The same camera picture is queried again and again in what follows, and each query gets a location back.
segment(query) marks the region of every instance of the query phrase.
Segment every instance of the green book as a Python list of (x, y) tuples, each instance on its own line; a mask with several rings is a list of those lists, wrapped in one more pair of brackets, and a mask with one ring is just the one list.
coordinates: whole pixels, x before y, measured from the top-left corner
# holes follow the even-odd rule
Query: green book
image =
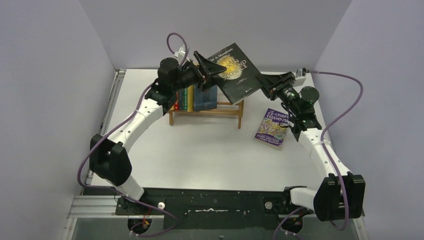
[(184, 104), (183, 104), (183, 110), (187, 111), (188, 110), (188, 106), (189, 106), (189, 95), (187, 94), (188, 88), (184, 88)]

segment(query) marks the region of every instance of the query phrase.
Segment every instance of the book title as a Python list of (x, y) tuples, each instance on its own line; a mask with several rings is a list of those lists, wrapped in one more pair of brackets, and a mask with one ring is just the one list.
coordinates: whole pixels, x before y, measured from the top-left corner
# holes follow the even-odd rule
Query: book title
[(286, 114), (281, 114), (281, 113), (278, 113), (278, 112), (269, 111), (269, 112), (266, 113), (266, 118), (281, 122), (283, 120), (288, 120), (289, 116), (286, 115)]
[(219, 76), (224, 80), (238, 79), (242, 76), (243, 70), (248, 68), (248, 61), (245, 59), (240, 60), (230, 55), (231, 51), (233, 51), (232, 48), (227, 49), (210, 59), (211, 61), (216, 61), (217, 64), (226, 68), (225, 72), (219, 74)]

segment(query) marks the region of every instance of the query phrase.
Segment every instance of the bolt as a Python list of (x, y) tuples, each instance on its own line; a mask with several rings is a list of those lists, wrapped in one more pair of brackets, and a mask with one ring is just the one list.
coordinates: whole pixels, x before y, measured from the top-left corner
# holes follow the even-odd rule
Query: bolt
[(271, 210), (273, 208), (273, 203), (270, 201), (265, 202), (265, 208)]

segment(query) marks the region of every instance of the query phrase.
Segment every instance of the book stand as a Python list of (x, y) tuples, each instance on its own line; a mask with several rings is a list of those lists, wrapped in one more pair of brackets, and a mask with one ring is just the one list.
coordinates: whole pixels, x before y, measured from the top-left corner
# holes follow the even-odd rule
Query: book stand
[(202, 114), (202, 115), (220, 115), (220, 116), (238, 116), (238, 129), (242, 127), (242, 117), (243, 117), (243, 108), (245, 105), (245, 101), (242, 100), (241, 102), (237, 103), (236, 106), (238, 106), (238, 109), (225, 109), (225, 108), (219, 108), (219, 105), (232, 105), (229, 102), (219, 101), (217, 102), (217, 108), (215, 109), (209, 109), (209, 110), (202, 110), (202, 111), (182, 111), (182, 110), (170, 110), (168, 112), (169, 114), (169, 125), (174, 124), (174, 113), (181, 113), (181, 114)]

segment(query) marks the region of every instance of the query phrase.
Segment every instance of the book cover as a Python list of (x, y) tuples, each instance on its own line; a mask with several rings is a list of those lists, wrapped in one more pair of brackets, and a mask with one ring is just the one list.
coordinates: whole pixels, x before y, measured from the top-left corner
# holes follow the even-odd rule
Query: book cover
[(180, 91), (177, 91), (176, 92), (176, 101), (175, 101), (175, 104), (174, 104), (174, 110), (175, 111), (178, 111), (178, 110), (180, 110), (180, 101), (178, 101), (179, 100), (179, 98), (180, 98)]
[(262, 87), (256, 78), (261, 73), (236, 43), (208, 59), (227, 68), (214, 79), (231, 104), (237, 104)]
[(184, 110), (184, 90), (180, 89), (178, 91), (178, 110), (183, 111)]
[(188, 107), (187, 112), (193, 112), (193, 94), (194, 94), (195, 86), (191, 85), (188, 87)]
[(187, 111), (189, 107), (189, 96), (187, 95), (187, 90), (188, 90), (188, 87), (184, 88), (183, 90), (184, 104), (182, 105), (182, 108), (184, 111)]
[(280, 149), (289, 126), (289, 115), (268, 108), (254, 139)]
[(216, 109), (218, 102), (218, 87), (215, 85), (209, 90), (203, 92), (194, 87), (193, 91), (193, 110), (198, 112), (208, 109)]

